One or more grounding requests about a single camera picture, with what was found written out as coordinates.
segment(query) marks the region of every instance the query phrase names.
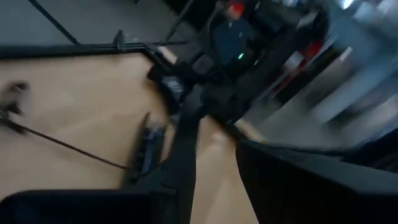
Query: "wooden surface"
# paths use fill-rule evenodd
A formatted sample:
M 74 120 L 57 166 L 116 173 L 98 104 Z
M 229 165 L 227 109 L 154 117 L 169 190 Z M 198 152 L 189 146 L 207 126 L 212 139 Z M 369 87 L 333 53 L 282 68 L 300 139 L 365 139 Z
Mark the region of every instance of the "wooden surface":
M 146 112 L 166 123 L 164 106 L 139 54 L 0 62 L 0 87 L 25 80 L 31 91 L 18 122 L 125 165 Z M 166 145 L 174 127 L 169 125 Z M 234 144 L 201 121 L 191 223 L 257 223 L 239 177 Z M 0 128 L 0 198 L 27 189 L 117 189 L 123 171 L 33 135 Z

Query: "wooden floor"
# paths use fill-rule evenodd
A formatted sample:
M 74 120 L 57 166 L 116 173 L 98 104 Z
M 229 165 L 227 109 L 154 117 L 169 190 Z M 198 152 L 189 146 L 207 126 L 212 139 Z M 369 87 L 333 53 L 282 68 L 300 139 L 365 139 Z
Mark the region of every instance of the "wooden floor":
M 25 80 L 31 91 L 21 124 L 125 165 L 146 112 L 167 122 L 140 54 L 0 62 L 0 87 Z M 167 131 L 170 144 L 174 128 Z M 234 144 L 210 119 L 201 122 L 191 223 L 257 223 Z M 0 198 L 27 189 L 116 189 L 123 171 L 32 135 L 0 128 Z

